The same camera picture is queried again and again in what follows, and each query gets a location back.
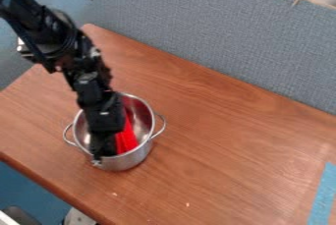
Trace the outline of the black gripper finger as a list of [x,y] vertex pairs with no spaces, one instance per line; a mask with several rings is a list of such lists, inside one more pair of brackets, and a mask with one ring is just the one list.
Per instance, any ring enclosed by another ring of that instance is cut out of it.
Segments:
[[93,164],[98,166],[105,157],[118,154],[117,135],[111,133],[93,134],[90,151],[93,153]]

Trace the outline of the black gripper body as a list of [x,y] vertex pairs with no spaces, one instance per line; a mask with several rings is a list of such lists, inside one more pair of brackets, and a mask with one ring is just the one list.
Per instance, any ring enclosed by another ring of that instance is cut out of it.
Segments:
[[78,104],[85,111],[91,134],[114,135],[125,130],[126,109],[122,95],[117,91],[81,91]]

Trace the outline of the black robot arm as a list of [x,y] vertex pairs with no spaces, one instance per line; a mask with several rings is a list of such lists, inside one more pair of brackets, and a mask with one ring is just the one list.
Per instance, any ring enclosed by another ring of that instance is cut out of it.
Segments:
[[101,164],[118,154],[118,133],[127,124],[123,97],[111,86],[114,76],[101,49],[70,16],[37,0],[0,0],[0,18],[23,40],[22,56],[50,73],[61,72],[77,92],[93,162]]

